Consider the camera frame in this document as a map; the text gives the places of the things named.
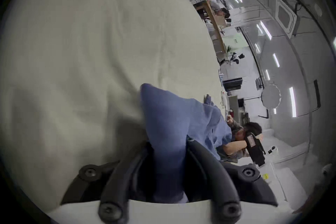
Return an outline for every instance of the person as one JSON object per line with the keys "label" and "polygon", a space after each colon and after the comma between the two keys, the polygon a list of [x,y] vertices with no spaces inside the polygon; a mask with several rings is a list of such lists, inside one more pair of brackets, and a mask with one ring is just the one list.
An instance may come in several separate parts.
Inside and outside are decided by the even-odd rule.
{"label": "person", "polygon": [[224,16],[225,19],[229,19],[230,12],[226,8],[213,9],[213,12],[217,16]]}
{"label": "person", "polygon": [[256,138],[263,140],[263,129],[256,122],[248,122],[244,126],[240,126],[231,115],[228,115],[227,117],[227,124],[231,128],[232,132],[231,142],[217,147],[216,150],[221,156],[222,161],[237,163],[238,159],[242,157],[249,157],[249,153],[246,150],[246,133],[251,132],[256,136]]}
{"label": "person", "polygon": [[[229,19],[230,12],[226,8],[220,8],[220,6],[213,0],[210,0],[210,7],[212,8],[215,15],[223,16],[225,19]],[[206,19],[208,16],[208,15],[204,15],[203,9],[199,9],[197,12],[202,20]]]}

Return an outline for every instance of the person in gray shirt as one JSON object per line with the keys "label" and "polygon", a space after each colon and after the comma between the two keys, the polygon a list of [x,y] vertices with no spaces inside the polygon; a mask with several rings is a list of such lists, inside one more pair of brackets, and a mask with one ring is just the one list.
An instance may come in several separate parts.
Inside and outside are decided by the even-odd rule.
{"label": "person in gray shirt", "polygon": [[230,115],[227,117],[227,124],[232,132],[231,142],[217,147],[216,150],[221,157],[221,161],[237,163],[238,159],[249,157],[249,153],[246,150],[246,133],[252,132],[256,138],[263,140],[263,129],[256,122],[248,122],[244,126],[240,126]]}

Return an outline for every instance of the hand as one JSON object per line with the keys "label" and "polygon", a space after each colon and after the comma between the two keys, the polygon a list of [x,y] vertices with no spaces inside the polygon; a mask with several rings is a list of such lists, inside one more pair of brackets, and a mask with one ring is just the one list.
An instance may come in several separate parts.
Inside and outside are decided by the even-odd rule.
{"label": "hand", "polygon": [[228,115],[227,119],[226,119],[226,122],[229,123],[229,124],[232,124],[233,123],[233,117],[231,115]]}
{"label": "hand", "polygon": [[256,136],[256,138],[258,138],[260,141],[262,141],[264,139],[264,135],[263,134],[259,134]]}

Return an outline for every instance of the air vent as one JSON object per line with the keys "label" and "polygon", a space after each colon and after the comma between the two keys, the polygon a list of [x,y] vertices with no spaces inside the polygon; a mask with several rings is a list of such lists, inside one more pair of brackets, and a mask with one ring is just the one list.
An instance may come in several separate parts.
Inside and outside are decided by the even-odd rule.
{"label": "air vent", "polygon": [[282,0],[275,1],[275,19],[286,32],[287,36],[291,38],[297,16]]}

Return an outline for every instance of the dark hair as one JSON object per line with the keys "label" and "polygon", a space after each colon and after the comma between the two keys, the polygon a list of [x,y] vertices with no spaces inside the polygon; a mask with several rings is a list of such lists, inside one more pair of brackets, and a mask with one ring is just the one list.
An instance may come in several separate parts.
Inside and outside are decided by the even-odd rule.
{"label": "dark hair", "polygon": [[219,11],[224,12],[224,18],[227,19],[230,17],[230,12],[226,8],[215,9],[214,12],[217,13]]}
{"label": "dark hair", "polygon": [[248,122],[244,125],[246,132],[251,132],[255,136],[263,132],[262,127],[257,122]]}

